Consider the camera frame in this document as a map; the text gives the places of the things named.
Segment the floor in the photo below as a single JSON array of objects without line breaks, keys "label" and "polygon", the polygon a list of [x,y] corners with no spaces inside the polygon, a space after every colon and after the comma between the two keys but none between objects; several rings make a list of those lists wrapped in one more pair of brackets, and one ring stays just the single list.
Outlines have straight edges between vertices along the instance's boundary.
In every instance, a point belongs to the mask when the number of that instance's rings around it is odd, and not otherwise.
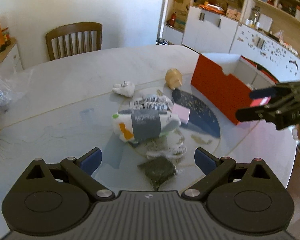
[{"label": "floor", "polygon": [[300,239],[300,154],[296,154],[287,191],[293,198],[295,212],[288,227],[288,232],[296,239]]}]

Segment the red box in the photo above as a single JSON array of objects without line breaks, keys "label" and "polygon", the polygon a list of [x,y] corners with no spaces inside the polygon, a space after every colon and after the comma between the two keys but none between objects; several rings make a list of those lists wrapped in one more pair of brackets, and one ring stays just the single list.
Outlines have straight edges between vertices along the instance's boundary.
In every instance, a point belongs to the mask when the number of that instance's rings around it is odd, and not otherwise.
[{"label": "red box", "polygon": [[[255,82],[258,89],[275,84],[254,64],[240,55],[207,53],[205,56],[199,56],[191,84],[235,125],[239,123],[235,117],[238,109],[269,102],[270,98],[252,100],[249,97],[251,88],[247,83],[253,85]],[[208,57],[220,61],[223,67]]]}]

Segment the wooden pig figurine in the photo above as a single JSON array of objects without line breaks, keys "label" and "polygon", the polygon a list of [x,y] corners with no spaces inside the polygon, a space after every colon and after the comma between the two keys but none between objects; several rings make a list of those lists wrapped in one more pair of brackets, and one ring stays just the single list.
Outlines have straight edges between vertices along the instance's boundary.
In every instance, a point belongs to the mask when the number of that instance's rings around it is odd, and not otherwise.
[{"label": "wooden pig figurine", "polygon": [[166,74],[166,83],[172,90],[182,86],[182,74],[176,68],[171,68]]}]

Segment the white side table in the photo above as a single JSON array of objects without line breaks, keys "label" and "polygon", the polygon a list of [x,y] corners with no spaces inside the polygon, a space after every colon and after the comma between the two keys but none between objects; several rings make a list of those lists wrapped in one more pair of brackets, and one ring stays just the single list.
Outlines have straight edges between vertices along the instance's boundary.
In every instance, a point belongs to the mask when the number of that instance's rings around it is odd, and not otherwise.
[{"label": "white side table", "polygon": [[18,51],[17,41],[15,38],[11,38],[11,45],[0,53],[0,74],[10,76],[15,71],[23,70],[20,55]]}]

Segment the red bottle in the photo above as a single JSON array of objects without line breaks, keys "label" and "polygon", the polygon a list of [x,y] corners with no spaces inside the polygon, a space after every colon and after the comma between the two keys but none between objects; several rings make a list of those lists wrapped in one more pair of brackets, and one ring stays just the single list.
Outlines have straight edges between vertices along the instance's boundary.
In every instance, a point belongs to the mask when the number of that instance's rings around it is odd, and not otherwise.
[{"label": "red bottle", "polygon": [[169,20],[169,25],[170,25],[171,27],[174,27],[174,23],[175,23],[175,21],[176,21],[176,17],[177,17],[177,13],[174,12],[174,13],[171,15],[171,18],[170,18],[170,20]]}]

